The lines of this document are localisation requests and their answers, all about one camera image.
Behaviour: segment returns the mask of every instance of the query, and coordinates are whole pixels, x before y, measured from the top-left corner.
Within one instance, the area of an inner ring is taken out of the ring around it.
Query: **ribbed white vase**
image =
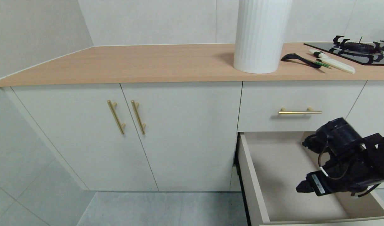
[[[247,73],[277,70],[292,0],[239,0],[234,68]]]

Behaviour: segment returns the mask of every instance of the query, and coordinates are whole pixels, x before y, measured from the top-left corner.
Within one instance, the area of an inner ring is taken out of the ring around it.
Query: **wall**
[[[79,0],[96,46],[235,42],[238,0]],[[384,0],[294,0],[285,41],[384,39]]]
[[[74,0],[0,0],[0,78],[92,46]],[[76,225],[81,190],[0,89],[0,226]]]

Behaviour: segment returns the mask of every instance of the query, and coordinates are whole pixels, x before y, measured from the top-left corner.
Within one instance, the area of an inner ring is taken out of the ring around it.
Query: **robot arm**
[[[297,192],[315,192],[324,196],[336,192],[364,192],[365,196],[384,182],[384,137],[376,133],[362,138],[347,121],[338,118],[320,127],[308,136],[303,146],[318,153],[321,170],[310,172],[297,187]],[[321,165],[324,153],[330,155]]]

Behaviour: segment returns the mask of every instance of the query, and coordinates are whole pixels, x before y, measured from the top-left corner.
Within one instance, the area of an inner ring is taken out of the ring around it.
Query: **gold handle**
[[[278,112],[280,115],[319,115],[321,110],[313,110],[311,107],[308,107],[306,111],[286,111],[285,108],[281,108]]]
[[[112,103],[110,100],[107,100],[107,103],[108,103],[108,106],[110,106],[112,115],[114,116],[114,119],[115,119],[115,121],[116,121],[116,123],[117,123],[117,125],[119,127],[119,131],[121,132],[122,135],[125,134],[123,132],[123,128],[125,127],[125,123],[121,124],[119,122],[118,116],[116,115],[116,112],[114,110],[114,107],[116,107],[116,105],[117,105],[116,102]]]
[[[140,119],[140,115],[138,111],[139,103],[135,102],[134,100],[131,100],[130,102],[132,103],[133,110],[135,111],[136,119],[139,122],[140,130],[142,131],[142,134],[145,135],[146,132],[144,132],[144,128],[146,127],[146,123],[142,124],[142,120]]]

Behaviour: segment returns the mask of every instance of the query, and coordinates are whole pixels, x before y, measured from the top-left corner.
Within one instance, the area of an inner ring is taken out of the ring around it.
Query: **open drawer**
[[[376,193],[316,196],[297,193],[317,155],[301,146],[304,132],[248,132],[238,136],[238,163],[252,226],[384,226],[384,203]]]

